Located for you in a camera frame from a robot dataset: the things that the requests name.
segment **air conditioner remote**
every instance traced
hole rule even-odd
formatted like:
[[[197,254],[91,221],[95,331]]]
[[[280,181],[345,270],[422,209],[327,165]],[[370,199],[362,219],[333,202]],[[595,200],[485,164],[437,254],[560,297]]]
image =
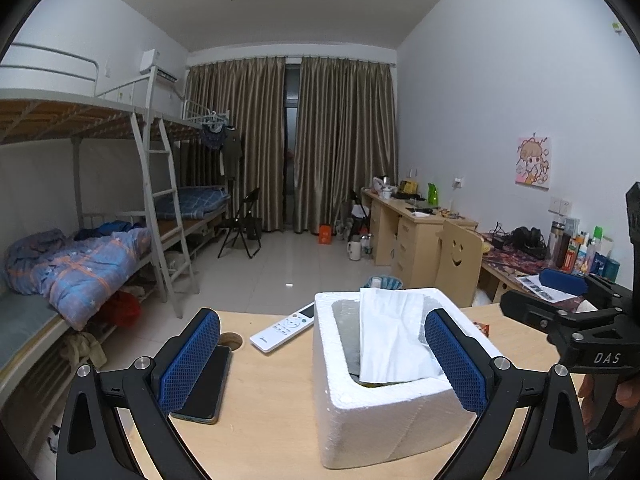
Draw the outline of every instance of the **air conditioner remote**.
[[[313,325],[314,307],[315,303],[309,303],[282,321],[252,335],[249,341],[260,352],[268,354]]]

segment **white thermos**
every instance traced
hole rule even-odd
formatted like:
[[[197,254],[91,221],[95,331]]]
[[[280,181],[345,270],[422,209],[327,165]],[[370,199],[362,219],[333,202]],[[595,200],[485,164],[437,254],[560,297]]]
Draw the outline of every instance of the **white thermos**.
[[[357,262],[360,259],[360,252],[362,251],[362,245],[358,242],[349,242],[347,244],[347,252],[349,253],[349,259]]]

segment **bed ladder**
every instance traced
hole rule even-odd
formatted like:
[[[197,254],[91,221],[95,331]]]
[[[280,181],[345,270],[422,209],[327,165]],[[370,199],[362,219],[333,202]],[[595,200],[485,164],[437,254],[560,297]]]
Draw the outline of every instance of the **bed ladder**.
[[[158,283],[158,289],[161,291],[162,299],[165,301],[164,297],[164,286],[166,286],[166,291],[169,295],[169,301],[172,304],[175,315],[177,317],[182,317],[182,306],[178,304],[175,291],[174,291],[174,281],[187,269],[189,269],[189,276],[191,279],[191,288],[193,289],[194,294],[199,293],[198,282],[196,281],[195,275],[193,273],[193,266],[191,265],[191,257],[189,256],[189,248],[187,247],[187,240],[184,236],[184,226],[182,225],[182,214],[180,212],[180,202],[178,200],[178,185],[175,178],[175,166],[174,166],[174,154],[169,143],[169,137],[166,134],[166,128],[164,127],[164,120],[159,119],[158,127],[160,129],[160,137],[162,138],[162,150],[152,150],[150,148],[150,138],[151,138],[151,127],[145,127],[145,135],[140,135],[140,127],[138,126],[138,118],[134,113],[131,114],[131,128],[133,130],[133,136],[136,139],[136,146],[138,147],[138,155],[140,156],[140,165],[142,166],[142,180],[143,180],[143,189],[145,195],[145,211],[146,211],[146,226],[151,229],[152,233],[152,260],[154,262],[154,266],[159,266],[162,272],[162,280],[164,281],[164,285],[162,281]],[[171,182],[171,187],[169,189],[165,189],[162,191],[154,192],[151,185],[151,176],[149,171],[149,157],[150,155],[162,155],[167,157],[168,165],[169,165],[169,178]],[[158,228],[158,217],[156,216],[156,198],[160,198],[165,195],[172,195],[174,199],[174,211],[175,211],[175,222],[176,227],[166,232],[164,235],[160,235],[160,229]],[[166,263],[166,258],[164,257],[164,250],[162,249],[162,244],[174,238],[176,235],[180,237],[180,245],[182,247],[182,254],[184,255],[184,263],[176,269],[172,274],[169,273],[169,267]]]

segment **curtain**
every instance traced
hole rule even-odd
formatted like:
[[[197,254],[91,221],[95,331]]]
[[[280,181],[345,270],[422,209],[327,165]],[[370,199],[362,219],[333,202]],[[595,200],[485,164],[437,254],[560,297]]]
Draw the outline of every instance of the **curtain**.
[[[284,163],[284,58],[223,61],[191,68],[186,97],[218,112],[230,111],[240,133],[243,157],[239,178],[230,188],[232,210],[242,197],[260,187],[257,216],[267,231],[281,229]],[[199,141],[180,148],[181,184],[224,184],[219,153]]]
[[[333,224],[351,189],[396,178],[396,112],[388,64],[305,57],[294,157],[294,230]]]

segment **human hand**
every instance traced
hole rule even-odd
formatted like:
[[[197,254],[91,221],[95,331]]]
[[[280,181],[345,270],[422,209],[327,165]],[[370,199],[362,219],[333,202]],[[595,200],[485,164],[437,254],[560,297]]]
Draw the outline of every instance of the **human hand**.
[[[578,397],[582,398],[582,422],[585,427],[593,418],[593,375],[585,375],[578,390]],[[623,408],[634,408],[640,404],[640,375],[631,380],[620,383],[616,389],[616,402]],[[620,440],[636,436],[640,431],[640,411],[629,421],[620,433]]]

